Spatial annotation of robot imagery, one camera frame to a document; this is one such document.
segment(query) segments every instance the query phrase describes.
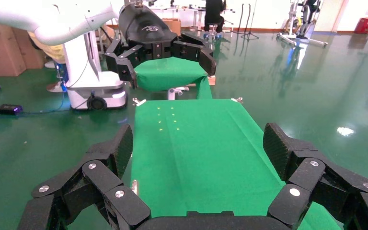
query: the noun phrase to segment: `black device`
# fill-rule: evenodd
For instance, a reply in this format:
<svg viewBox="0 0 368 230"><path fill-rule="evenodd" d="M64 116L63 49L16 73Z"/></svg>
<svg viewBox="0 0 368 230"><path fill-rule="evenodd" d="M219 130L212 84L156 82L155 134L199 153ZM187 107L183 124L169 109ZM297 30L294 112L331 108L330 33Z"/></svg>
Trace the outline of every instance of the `black device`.
<svg viewBox="0 0 368 230"><path fill-rule="evenodd" d="M263 147L287 183L267 216L189 211L152 219L149 207L121 180L133 149L132 129L124 125L114 139L92 145L75 167L35 187L18 230L65 230L92 204L115 230L296 230L312 202L345 230L368 230L367 178L332 163L310 142L288 137L275 123L266 125Z"/></svg>
<svg viewBox="0 0 368 230"><path fill-rule="evenodd" d="M0 106L0 114L16 115L22 111L23 111L23 108L20 105L2 104Z"/></svg>
<svg viewBox="0 0 368 230"><path fill-rule="evenodd" d="M215 74L217 64L213 52L201 38L181 33L177 35L147 6L126 5L119 15L119 30L126 43L115 39L107 49L108 69L137 87L134 68L148 60L182 58L196 61L209 76Z"/></svg>

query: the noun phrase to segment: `cable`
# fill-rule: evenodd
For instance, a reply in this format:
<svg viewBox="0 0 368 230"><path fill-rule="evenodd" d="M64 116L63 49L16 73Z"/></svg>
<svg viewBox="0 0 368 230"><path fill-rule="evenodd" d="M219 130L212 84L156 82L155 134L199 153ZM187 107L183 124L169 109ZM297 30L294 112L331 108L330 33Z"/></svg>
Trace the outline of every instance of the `cable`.
<svg viewBox="0 0 368 230"><path fill-rule="evenodd" d="M60 107L58 107L57 109L54 109L54 110L47 110L47 111L41 111L41 112L20 112L18 115L16 116L0 116L0 119L2 118L18 118L18 117L31 117L31 116L23 116L23 114L25 115L39 115L39 114L50 114L50 113L56 113L56 112L65 112L65 111L69 111L69 109L65 109L65 110L60 110L61 107L63 107L63 104L64 104L64 95L65 95L65 92L63 93L63 97L62 97L62 100L61 100L61 105Z"/></svg>
<svg viewBox="0 0 368 230"><path fill-rule="evenodd" d="M87 63L85 63L85 67L84 67L84 69L82 70L82 73L81 73L81 75L80 75L80 77L72 84L72 85L70 85L70 86L68 86L67 87L67 89L69 89L69 88L71 88L71 87L73 87L79 80L80 80L80 78L82 77L82 75L84 74L84 72L85 72L85 69L87 68L87 65L88 65L88 60L87 60Z"/></svg>
<svg viewBox="0 0 368 230"><path fill-rule="evenodd" d="M249 4L249 15L248 15L248 20L246 21L246 29L245 29L245 33L244 34L246 34L246 30L247 30L247 26L248 26L248 24L249 24L249 19L250 19L250 12L252 12L251 11L252 9L251 9L251 6L250 6L250 4Z"/></svg>
<svg viewBox="0 0 368 230"><path fill-rule="evenodd" d="M83 103L79 104L79 105L78 105L77 107L75 107L74 109L78 109L81 105L83 105L84 103L87 103L88 99L87 99L87 100L85 100Z"/></svg>
<svg viewBox="0 0 368 230"><path fill-rule="evenodd" d="M242 3L242 13L241 13L241 19L239 20L239 27L238 27L238 31L235 32L235 31L232 31L234 33L239 33L239 31L241 30L241 23L242 23L242 17L243 17L243 5L244 3Z"/></svg>
<svg viewBox="0 0 368 230"><path fill-rule="evenodd" d="M88 39L89 39L89 42L90 42L90 49L89 50L91 50L91 38L88 36ZM84 74L84 72L85 72L85 69L87 68L87 66L88 66L88 62L90 61L90 55L87 53L87 63L85 63L85 67L84 67L84 69L82 70L82 73L81 73L81 75L80 75L80 77L78 77L78 79L72 84L72 85L70 85L70 86L68 86L67 87L67 89L69 89L69 88L71 88L71 87L73 87L75 84L77 84L77 82L81 79L81 77L82 77L82 75Z"/></svg>
<svg viewBox="0 0 368 230"><path fill-rule="evenodd" d="M68 110L60 110L61 107L63 107L63 104L64 104L64 95L65 95L65 92L63 92L63 98L61 100L61 105L57 109L48 110L48 111L41 111L41 112L21 112L21 114L50 114L50 113L59 112L59 111L68 111Z"/></svg>
<svg viewBox="0 0 368 230"><path fill-rule="evenodd" d="M105 34L105 36L108 38L108 40L110 41L110 42L112 42L112 39L111 39L111 37L108 35L108 33L102 28L102 26L100 27L100 29L102 30L102 32Z"/></svg>

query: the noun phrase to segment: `person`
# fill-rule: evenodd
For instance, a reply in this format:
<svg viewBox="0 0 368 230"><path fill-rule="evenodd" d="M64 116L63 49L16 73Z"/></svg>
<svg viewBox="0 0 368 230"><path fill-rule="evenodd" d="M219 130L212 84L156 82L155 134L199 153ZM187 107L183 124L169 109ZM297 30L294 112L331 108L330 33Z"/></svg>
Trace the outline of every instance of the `person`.
<svg viewBox="0 0 368 230"><path fill-rule="evenodd" d="M205 19L204 19L204 38L209 34L209 25L212 23L218 24L217 26L217 38L222 37L222 29L225 19L220 15L225 10L222 0L207 0L205 4Z"/></svg>
<svg viewBox="0 0 368 230"><path fill-rule="evenodd" d="M66 58L63 45L44 45L36 38L36 35L34 33L28 32L28 34L33 47L43 50L43 52L47 56L53 59L52 61L45 63L45 67L48 69L56 69L57 71L57 78L59 78L59 81L49 84L46 87L46 90L49 92L66 92L67 87L65 86L65 84L69 80L69 77L67 73Z"/></svg>

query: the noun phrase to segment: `blue cable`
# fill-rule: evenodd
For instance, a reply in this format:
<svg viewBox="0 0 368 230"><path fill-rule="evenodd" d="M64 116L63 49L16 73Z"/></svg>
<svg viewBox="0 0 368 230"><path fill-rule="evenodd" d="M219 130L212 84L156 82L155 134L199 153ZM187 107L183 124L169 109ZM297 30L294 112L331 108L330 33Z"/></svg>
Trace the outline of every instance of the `blue cable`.
<svg viewBox="0 0 368 230"><path fill-rule="evenodd" d="M63 97L61 100L61 105L60 107L58 107L57 109L54 110L47 110L47 111L41 111L41 112L21 112L19 115L13 116L13 115L2 115L0 116L0 119L6 119L6 118L19 118L19 117L32 117L32 116L24 116L22 114L28 114L28 115L39 115L39 114L49 114L49 113L55 113L55 112L65 112L65 111L69 111L69 109L65 109L65 110L60 110L61 107L63 107L64 104L64 94L65 92L63 92Z"/></svg>

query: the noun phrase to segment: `folded green cloth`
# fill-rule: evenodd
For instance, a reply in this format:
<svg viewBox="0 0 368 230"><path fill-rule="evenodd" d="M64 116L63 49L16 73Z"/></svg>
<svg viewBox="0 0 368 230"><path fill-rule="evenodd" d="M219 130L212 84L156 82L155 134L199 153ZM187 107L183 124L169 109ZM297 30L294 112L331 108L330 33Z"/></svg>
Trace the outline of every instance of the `folded green cloth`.
<svg viewBox="0 0 368 230"><path fill-rule="evenodd" d="M138 86L147 91L186 86L207 76L197 62L175 57L146 61L135 71Z"/></svg>

